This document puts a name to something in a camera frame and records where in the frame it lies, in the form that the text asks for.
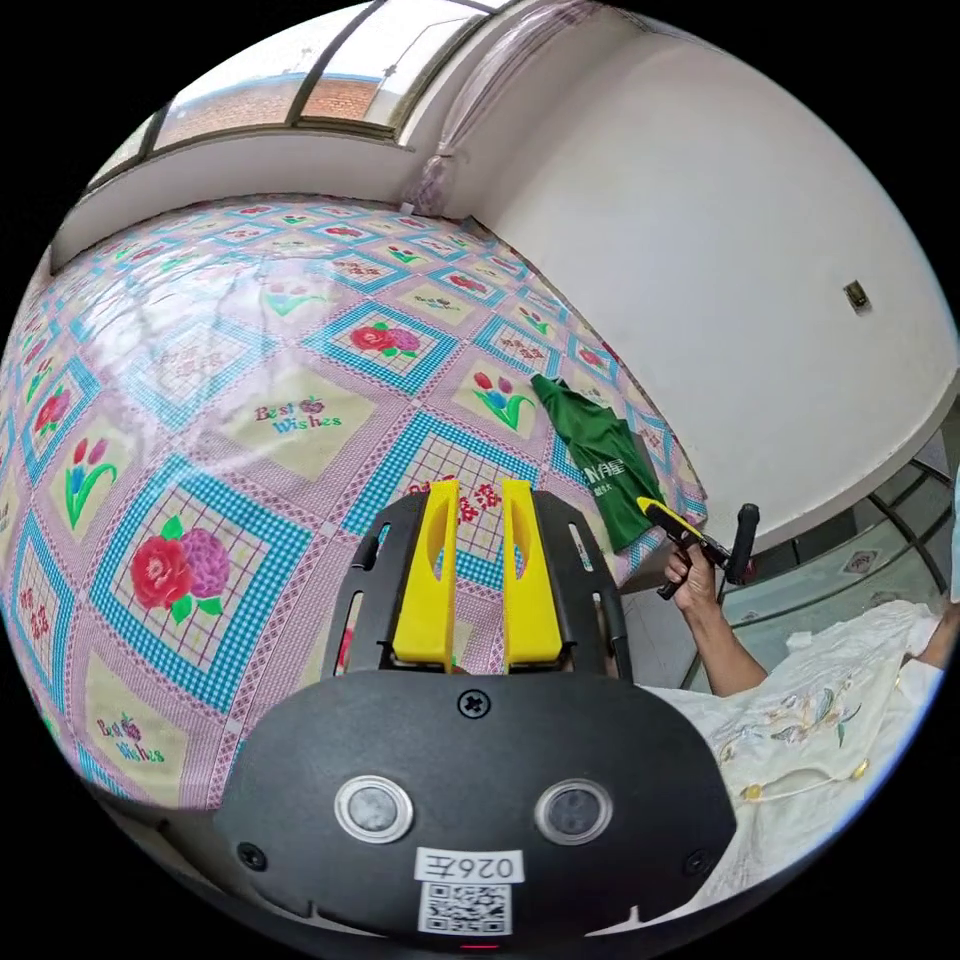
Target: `green t-shirt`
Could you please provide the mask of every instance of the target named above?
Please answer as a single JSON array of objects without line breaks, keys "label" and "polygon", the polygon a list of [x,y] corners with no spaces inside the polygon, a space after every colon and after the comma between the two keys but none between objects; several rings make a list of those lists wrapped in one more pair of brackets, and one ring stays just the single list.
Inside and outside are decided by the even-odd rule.
[{"label": "green t-shirt", "polygon": [[663,501],[653,470],[643,461],[626,420],[571,390],[563,380],[539,373],[531,380],[554,429],[583,471],[614,552],[629,547],[652,524],[637,497]]}]

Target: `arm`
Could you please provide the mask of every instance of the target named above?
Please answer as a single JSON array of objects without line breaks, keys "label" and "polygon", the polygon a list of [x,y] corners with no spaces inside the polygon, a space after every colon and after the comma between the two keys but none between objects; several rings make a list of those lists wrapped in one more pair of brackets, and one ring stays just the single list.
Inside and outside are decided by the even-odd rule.
[{"label": "arm", "polygon": [[951,603],[944,611],[933,631],[929,643],[917,659],[939,670],[946,670],[947,661],[957,644],[957,635],[960,634],[960,603]]},{"label": "arm", "polygon": [[686,583],[674,594],[674,602],[693,634],[710,689],[718,697],[728,697],[756,687],[766,679],[767,671],[741,646],[724,618],[717,603],[712,564],[697,546],[688,553],[689,568],[674,550],[666,574],[674,583],[687,576]]}]

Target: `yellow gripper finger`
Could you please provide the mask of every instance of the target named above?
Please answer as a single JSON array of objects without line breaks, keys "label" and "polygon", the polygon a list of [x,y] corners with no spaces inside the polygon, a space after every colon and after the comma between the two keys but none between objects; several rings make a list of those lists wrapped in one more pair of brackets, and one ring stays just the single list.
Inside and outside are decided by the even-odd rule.
[{"label": "yellow gripper finger", "polygon": [[[393,653],[398,660],[442,663],[447,673],[453,671],[459,494],[456,480],[442,480],[430,487],[393,635]],[[438,577],[434,571],[441,550]]]},{"label": "yellow gripper finger", "polygon": [[[523,557],[517,576],[515,548]],[[554,663],[562,641],[530,484],[503,481],[503,640],[507,672]]]}]

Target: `white blanket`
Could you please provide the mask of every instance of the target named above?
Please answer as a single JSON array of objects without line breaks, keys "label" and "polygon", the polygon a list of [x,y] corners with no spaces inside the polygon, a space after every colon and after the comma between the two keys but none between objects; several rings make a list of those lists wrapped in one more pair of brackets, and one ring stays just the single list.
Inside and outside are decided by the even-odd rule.
[{"label": "white blanket", "polygon": [[[922,719],[940,670],[915,660],[938,618],[895,601],[812,637],[752,690],[732,697],[651,690],[710,745],[737,832],[700,892],[659,923],[778,873],[842,828],[883,782]],[[636,918],[603,933],[641,926]]]}]

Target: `bed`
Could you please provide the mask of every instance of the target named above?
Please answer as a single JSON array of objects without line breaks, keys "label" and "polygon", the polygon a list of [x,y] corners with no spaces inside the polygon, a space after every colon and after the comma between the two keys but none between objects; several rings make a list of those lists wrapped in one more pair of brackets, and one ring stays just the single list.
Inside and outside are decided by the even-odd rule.
[{"label": "bed", "polygon": [[502,669],[499,483],[586,515],[534,373],[614,407],[668,504],[704,497],[616,355],[478,224],[332,197],[203,203],[38,284],[0,371],[10,640],[73,767],[216,806],[244,738],[317,677],[340,579],[387,503],[457,477],[456,662]]}]

